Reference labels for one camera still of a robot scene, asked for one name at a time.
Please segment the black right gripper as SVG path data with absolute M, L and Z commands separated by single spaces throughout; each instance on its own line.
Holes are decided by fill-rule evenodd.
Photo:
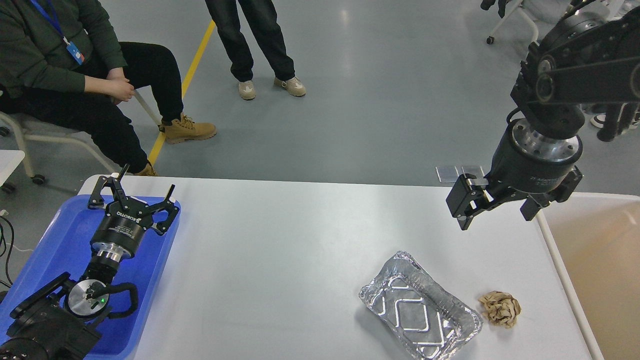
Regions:
M 564 203 L 583 178 L 576 162 L 583 154 L 579 136 L 544 136 L 527 119 L 510 121 L 494 152 L 487 178 L 459 175 L 446 196 L 446 205 L 461 230 L 473 219 L 497 208 L 510 194 L 523 198 L 519 208 L 531 221 L 551 202 Z

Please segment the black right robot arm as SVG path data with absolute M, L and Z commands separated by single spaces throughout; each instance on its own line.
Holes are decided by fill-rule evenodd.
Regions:
M 598 139 L 629 129 L 639 110 L 639 9 L 606 22 L 573 0 L 540 43 L 531 43 L 510 96 L 516 104 L 494 152 L 489 173 L 458 176 L 446 205 L 462 230 L 503 203 L 522 200 L 532 220 L 552 202 L 569 199 L 582 180 L 578 136 L 581 107 L 604 113 Z

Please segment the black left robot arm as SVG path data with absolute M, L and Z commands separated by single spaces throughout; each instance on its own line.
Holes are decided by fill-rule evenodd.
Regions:
M 1 303 L 3 360 L 124 360 L 137 346 L 180 207 L 136 198 L 124 172 L 59 208 Z

